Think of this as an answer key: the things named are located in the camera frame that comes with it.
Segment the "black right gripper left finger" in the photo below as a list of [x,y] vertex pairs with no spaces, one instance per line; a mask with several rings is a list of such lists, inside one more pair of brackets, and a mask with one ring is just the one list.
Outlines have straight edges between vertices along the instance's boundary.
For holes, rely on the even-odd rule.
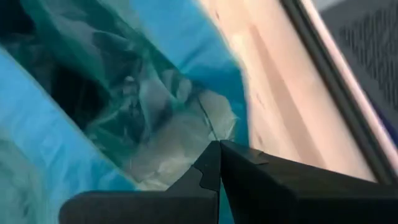
[[67,200],[60,224],[218,224],[220,142],[165,191],[90,191]]

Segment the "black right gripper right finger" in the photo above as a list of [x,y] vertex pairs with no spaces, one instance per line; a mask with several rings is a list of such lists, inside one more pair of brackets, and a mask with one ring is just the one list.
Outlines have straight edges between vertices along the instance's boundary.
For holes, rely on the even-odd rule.
[[398,187],[221,141],[235,224],[398,224]]

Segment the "teal plastic trash bag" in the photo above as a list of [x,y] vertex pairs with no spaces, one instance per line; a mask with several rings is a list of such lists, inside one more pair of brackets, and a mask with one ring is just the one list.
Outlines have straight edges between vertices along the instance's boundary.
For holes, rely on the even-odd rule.
[[248,143],[243,75],[197,0],[0,0],[0,224],[166,190]]

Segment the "black perforated computer case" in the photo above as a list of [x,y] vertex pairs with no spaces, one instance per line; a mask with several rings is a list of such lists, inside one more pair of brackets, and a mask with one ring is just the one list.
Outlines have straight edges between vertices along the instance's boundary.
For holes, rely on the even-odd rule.
[[321,16],[398,142],[398,0],[342,0]]

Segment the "black metal table frame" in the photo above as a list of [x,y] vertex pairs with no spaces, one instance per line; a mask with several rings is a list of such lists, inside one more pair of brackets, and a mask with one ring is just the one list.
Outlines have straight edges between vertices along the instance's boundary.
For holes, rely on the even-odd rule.
[[398,185],[398,151],[310,0],[280,0],[377,181]]

